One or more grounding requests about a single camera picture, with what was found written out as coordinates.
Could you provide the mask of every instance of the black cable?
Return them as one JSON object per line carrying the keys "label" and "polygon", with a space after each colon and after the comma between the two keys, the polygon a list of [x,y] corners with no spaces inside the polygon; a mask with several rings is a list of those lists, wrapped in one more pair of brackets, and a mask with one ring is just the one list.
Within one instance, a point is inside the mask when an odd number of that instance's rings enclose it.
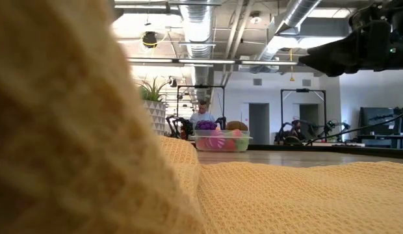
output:
{"label": "black cable", "polygon": [[349,130],[349,131],[345,131],[345,132],[342,132],[342,133],[337,133],[337,134],[330,135],[330,136],[319,137],[319,138],[316,138],[316,139],[311,140],[310,142],[308,142],[306,144],[306,146],[310,145],[311,143],[315,142],[316,140],[321,140],[321,139],[330,138],[330,137],[337,137],[337,136],[340,136],[340,135],[343,135],[343,134],[346,134],[346,133],[351,133],[351,132],[354,132],[354,131],[359,131],[359,130],[367,129],[367,128],[370,128],[370,127],[376,127],[376,126],[379,126],[379,125],[388,124],[388,123],[391,123],[392,121],[395,121],[395,120],[397,120],[399,118],[402,118],[402,117],[403,117],[403,113],[398,115],[397,117],[395,117],[393,119],[390,119],[390,120],[382,122],[382,123],[368,125],[368,126],[365,126],[365,127],[358,127],[357,129],[352,129],[352,130]]}

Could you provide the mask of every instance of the doorway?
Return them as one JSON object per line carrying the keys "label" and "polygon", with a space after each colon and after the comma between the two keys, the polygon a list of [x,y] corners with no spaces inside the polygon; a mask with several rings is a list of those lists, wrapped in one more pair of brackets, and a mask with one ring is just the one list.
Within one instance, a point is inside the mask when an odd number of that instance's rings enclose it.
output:
{"label": "doorway", "polygon": [[249,104],[249,131],[250,144],[268,145],[270,124],[269,124],[269,104],[250,103]]}
{"label": "doorway", "polygon": [[[300,104],[300,119],[309,123],[319,124],[319,104]],[[308,132],[309,126],[307,124],[301,125],[301,132],[306,139],[315,138]]]}

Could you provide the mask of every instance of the ceiling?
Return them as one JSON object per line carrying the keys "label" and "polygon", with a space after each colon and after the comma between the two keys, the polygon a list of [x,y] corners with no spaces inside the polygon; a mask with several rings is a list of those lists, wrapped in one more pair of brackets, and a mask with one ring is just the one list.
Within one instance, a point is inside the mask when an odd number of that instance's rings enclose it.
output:
{"label": "ceiling", "polygon": [[[252,11],[260,11],[261,21],[252,23],[248,21],[242,36],[242,43],[238,47],[236,58],[241,55],[252,56],[259,54],[267,44],[267,29],[272,16],[285,11],[287,0],[257,0],[252,7]],[[369,1],[349,1],[349,0],[322,0],[309,17],[316,18],[345,18],[357,8],[368,5]],[[222,5],[214,9],[213,31],[211,40],[216,44],[213,49],[212,59],[224,59],[224,52],[230,34],[230,25],[234,20],[233,15],[237,7],[237,0],[222,0]],[[153,15],[153,14],[124,14],[113,24],[112,29],[120,45],[128,57],[148,57],[148,58],[186,58],[187,49],[185,45],[180,46],[179,42],[185,41],[183,24],[180,16],[176,15]],[[159,42],[155,49],[148,49],[142,44],[142,35],[146,31],[156,32],[156,38]],[[305,55],[305,49],[294,48],[291,50],[292,59],[298,60],[298,56]],[[290,51],[278,51],[277,57],[280,60],[290,60]],[[160,67],[160,66],[131,66],[132,77],[135,82],[141,83],[142,80],[152,80],[157,78],[158,83],[163,83],[169,77],[177,80],[179,85],[192,85],[191,67]],[[163,88],[168,101],[176,100],[177,88],[166,85]],[[194,96],[187,96],[184,100],[196,99]],[[168,108],[173,114],[174,107]]]}

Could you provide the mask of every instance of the person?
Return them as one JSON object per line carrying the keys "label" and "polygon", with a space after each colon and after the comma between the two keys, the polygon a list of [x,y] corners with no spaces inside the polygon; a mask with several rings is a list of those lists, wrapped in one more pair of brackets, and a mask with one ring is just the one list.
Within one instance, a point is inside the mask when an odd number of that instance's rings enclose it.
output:
{"label": "person", "polygon": [[292,123],[292,129],[291,129],[291,136],[294,136],[298,138],[299,140],[305,140],[306,136],[301,133],[301,123],[298,120],[294,120],[291,122]]}
{"label": "person", "polygon": [[216,121],[215,117],[212,114],[208,113],[207,110],[209,108],[208,104],[204,100],[200,100],[199,103],[199,111],[192,114],[190,117],[190,122],[193,124],[193,129],[196,128],[196,124],[202,120]]}

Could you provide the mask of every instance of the potted plant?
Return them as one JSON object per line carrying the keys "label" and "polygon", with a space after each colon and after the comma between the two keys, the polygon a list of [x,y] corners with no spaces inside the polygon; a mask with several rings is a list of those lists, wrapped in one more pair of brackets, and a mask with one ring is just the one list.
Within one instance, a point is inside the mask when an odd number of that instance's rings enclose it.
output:
{"label": "potted plant", "polygon": [[161,102],[163,100],[161,96],[163,95],[160,94],[160,91],[167,83],[157,86],[156,80],[157,78],[154,79],[152,85],[144,81],[140,86],[140,91],[144,101],[144,108],[151,116],[153,130],[158,135],[164,135],[165,105]]}

